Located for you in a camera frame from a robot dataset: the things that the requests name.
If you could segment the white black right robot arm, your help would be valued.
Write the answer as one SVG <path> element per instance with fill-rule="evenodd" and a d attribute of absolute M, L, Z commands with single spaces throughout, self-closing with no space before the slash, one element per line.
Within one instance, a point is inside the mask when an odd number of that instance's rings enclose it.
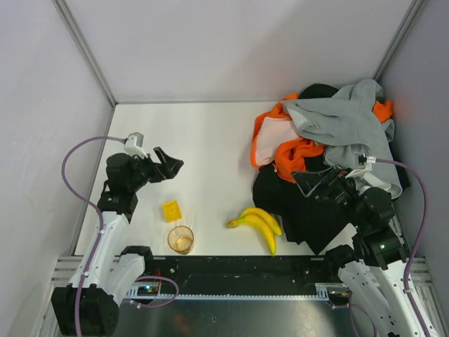
<path fill-rule="evenodd" d="M 437 336 L 410 277 L 412 258 L 391 228 L 391 195 L 378 182 L 369 185 L 371 165 L 292 174 L 305 197 L 329 201 L 355 227 L 351 245 L 326 252 L 332 272 L 354 295 L 382 336 Z"/>

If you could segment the black cloth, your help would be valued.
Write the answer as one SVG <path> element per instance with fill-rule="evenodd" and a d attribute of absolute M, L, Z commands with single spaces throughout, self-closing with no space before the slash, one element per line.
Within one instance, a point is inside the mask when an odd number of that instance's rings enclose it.
<path fill-rule="evenodd" d="M 314 84 L 297 94 L 301 98 L 330 98 L 341 88 Z M 253 183 L 253 203 L 256 207 L 281 219 L 289 242 L 306 243 L 314 253 L 322 252 L 346 227 L 348 218 L 329 201 L 315 201 L 304 197 L 296 185 L 281 179 L 271 161 L 256 166 L 259 173 Z M 401 196 L 403 188 L 392 160 L 376 158 L 369 185 L 380 183 L 393 199 Z"/>

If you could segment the orange drawstring shorts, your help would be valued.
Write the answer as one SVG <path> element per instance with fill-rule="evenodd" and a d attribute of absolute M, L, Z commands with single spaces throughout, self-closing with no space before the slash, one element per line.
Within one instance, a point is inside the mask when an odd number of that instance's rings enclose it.
<path fill-rule="evenodd" d="M 317 145 L 306 138 L 281 143 L 274 155 L 275 171 L 281 179 L 294 183 L 293 172 L 315 172 L 327 168 L 323 163 L 325 150 L 325 145 Z"/>

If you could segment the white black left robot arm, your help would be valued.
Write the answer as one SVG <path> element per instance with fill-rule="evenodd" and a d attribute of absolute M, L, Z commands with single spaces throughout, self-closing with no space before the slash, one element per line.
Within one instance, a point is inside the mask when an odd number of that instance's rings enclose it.
<path fill-rule="evenodd" d="M 95 206 L 99 223 L 78 269 L 67 286 L 54 288 L 51 303 L 64 336 L 111 336 L 119 307 L 133 283 L 151 271 L 148 246 L 127 246 L 115 265 L 114 253 L 130 227 L 138 204 L 137 192 L 147 183 L 173 179 L 183 161 L 155 148 L 148 154 L 117 153 L 106 160 L 107 179 Z"/>

